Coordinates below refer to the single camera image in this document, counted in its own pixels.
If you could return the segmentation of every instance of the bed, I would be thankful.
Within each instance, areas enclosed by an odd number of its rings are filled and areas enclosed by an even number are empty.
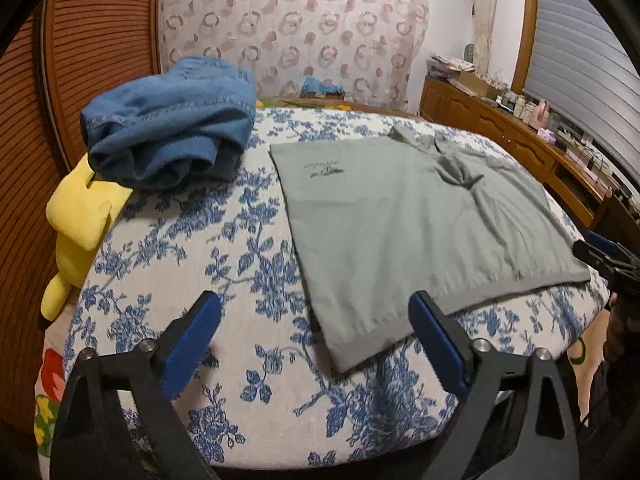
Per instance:
[[[433,123],[341,110],[258,110],[234,183],[200,181],[174,192],[132,195],[98,251],[76,308],[50,329],[56,334],[46,344],[59,355],[50,356],[49,365],[45,355],[43,370],[54,367],[58,376],[41,374],[36,428],[39,416],[46,428],[57,410],[54,400],[47,400],[45,375],[60,396],[63,378],[82,348],[92,346],[101,354],[129,351],[141,339],[158,336],[203,289],[211,289],[222,299],[223,319],[174,407],[212,465],[327,466],[436,437],[456,400],[443,391],[413,337],[347,375],[332,373],[321,333],[309,316],[282,190],[268,154],[275,142],[385,135],[395,122],[419,135],[441,131],[517,164],[484,137]],[[568,216],[548,199],[578,238]],[[607,297],[606,282],[591,271],[591,281],[583,286],[498,298],[457,319],[471,336],[487,338],[500,350],[530,354],[542,346],[558,357]],[[122,403],[130,432],[144,449],[148,443],[132,399],[122,397]],[[49,440],[47,435],[39,440],[45,476]]]

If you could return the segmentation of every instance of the cabinet door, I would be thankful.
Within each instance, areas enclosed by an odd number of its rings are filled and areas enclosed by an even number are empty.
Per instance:
[[[451,102],[451,89],[449,85],[443,86],[440,89],[440,104],[438,106],[438,113],[436,114],[436,122],[438,124],[444,124],[450,126],[447,123],[449,117],[449,104]]]
[[[509,124],[497,116],[497,112],[483,108],[478,111],[478,121],[474,130],[476,134],[483,135],[507,149],[512,136],[511,129]]]
[[[442,124],[472,131],[474,129],[474,107],[472,98],[462,92],[452,92]]]
[[[422,94],[420,103],[420,115],[428,121],[435,122],[438,118],[440,108],[441,91],[434,85],[433,81],[427,78],[427,84]]]
[[[540,182],[545,182],[554,166],[554,158],[533,139],[516,130],[511,131],[507,151]]]

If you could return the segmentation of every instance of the curtain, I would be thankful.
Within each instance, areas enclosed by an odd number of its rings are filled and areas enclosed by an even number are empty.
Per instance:
[[[428,17],[427,0],[161,0],[162,68],[216,56],[251,69],[259,96],[297,96],[311,75],[403,108]]]
[[[489,54],[491,36],[494,31],[495,6],[497,0],[473,0],[476,10],[474,28],[476,42],[474,48],[474,65],[476,74],[487,75],[489,72]]]

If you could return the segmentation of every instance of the yellow plush toy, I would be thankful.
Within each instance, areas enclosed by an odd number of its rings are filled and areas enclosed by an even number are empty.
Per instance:
[[[71,287],[82,287],[102,238],[131,195],[126,187],[93,178],[85,155],[47,203],[47,221],[58,232],[58,273],[47,285],[40,304],[48,323],[64,306]]]

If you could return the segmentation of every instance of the blue gripper pad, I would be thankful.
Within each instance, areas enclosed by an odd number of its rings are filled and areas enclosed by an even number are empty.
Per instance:
[[[173,400],[185,389],[207,351],[221,316],[220,298],[205,291],[183,318],[172,321],[167,327],[165,333],[172,330],[172,324],[177,324],[177,328],[184,331],[180,330],[182,334],[164,358],[160,385],[165,399]]]
[[[617,243],[614,243],[606,238],[600,236],[593,231],[587,231],[584,234],[584,241],[589,245],[594,246],[596,249],[601,250],[609,258],[618,260],[619,262],[629,263],[633,257],[630,257],[629,253],[620,248]]]
[[[414,292],[409,298],[409,322],[443,389],[459,399],[468,396],[468,362],[460,353],[460,345],[468,345],[470,341],[463,328],[444,316],[423,290]],[[458,341],[447,335],[450,331],[455,332]]]

